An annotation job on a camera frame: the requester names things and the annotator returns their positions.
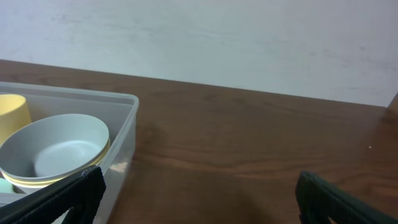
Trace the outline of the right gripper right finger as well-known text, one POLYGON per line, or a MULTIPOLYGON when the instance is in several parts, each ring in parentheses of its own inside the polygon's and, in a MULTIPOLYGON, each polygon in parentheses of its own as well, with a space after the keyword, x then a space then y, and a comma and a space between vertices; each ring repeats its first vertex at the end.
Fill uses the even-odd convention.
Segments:
POLYGON ((397 224, 395 218, 306 170, 300 172, 295 196, 302 224, 397 224))

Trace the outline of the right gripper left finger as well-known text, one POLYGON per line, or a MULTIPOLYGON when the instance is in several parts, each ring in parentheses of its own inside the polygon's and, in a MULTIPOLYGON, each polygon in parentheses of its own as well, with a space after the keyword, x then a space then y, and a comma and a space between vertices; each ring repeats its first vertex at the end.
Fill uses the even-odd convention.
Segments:
POLYGON ((106 190, 103 173, 89 166, 28 196, 1 207, 1 224, 93 223, 106 190))

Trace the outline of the yellow bowl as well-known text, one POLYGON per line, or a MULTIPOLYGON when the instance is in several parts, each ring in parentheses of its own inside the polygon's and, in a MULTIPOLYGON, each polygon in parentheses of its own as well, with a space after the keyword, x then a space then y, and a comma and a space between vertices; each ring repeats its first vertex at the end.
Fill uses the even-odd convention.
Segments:
POLYGON ((91 165, 99 165, 108 153, 110 142, 100 149, 87 141, 67 141, 38 153, 21 175, 1 169, 3 177, 13 185, 46 187, 91 165))

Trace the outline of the grey bowl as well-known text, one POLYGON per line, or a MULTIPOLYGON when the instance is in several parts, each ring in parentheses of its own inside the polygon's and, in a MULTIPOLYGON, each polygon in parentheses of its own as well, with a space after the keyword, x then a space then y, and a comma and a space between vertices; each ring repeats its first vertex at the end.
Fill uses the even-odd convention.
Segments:
POLYGON ((35 121, 1 145, 1 172, 19 182, 60 179, 92 164, 109 149, 109 129, 86 114, 35 121))

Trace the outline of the mint green spoon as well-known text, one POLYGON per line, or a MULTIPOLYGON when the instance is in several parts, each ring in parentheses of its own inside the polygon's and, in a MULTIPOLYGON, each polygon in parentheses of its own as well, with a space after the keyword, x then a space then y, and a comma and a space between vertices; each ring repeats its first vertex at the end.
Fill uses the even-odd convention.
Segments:
POLYGON ((14 186, 6 179, 0 178, 0 193, 13 194, 14 186))

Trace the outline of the clear plastic container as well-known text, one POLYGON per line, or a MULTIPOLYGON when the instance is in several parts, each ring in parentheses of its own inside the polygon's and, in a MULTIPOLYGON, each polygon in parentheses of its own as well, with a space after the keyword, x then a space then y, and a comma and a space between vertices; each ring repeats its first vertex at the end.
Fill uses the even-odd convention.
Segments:
POLYGON ((106 182, 106 191, 93 223, 106 223, 124 185, 135 151, 138 97, 10 82, 1 83, 1 93, 26 97, 32 121, 68 113, 87 114, 104 121, 109 129, 111 145, 99 165, 106 182))

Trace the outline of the yellow cup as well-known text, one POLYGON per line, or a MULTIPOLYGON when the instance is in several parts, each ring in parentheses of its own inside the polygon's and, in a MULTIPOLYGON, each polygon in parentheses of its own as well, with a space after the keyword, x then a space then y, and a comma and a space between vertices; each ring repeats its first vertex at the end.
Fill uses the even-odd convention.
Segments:
POLYGON ((27 100, 22 95, 1 95, 1 144, 32 122, 27 100))

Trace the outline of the white bowl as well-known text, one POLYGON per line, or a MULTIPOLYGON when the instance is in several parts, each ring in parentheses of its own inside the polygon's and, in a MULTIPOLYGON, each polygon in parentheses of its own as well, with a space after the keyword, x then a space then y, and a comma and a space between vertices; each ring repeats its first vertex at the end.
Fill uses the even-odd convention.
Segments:
POLYGON ((18 186, 18 185, 14 185, 14 188, 16 189, 16 191, 18 193, 21 194, 32 194, 40 189, 42 189, 41 187, 24 187, 24 186, 18 186))

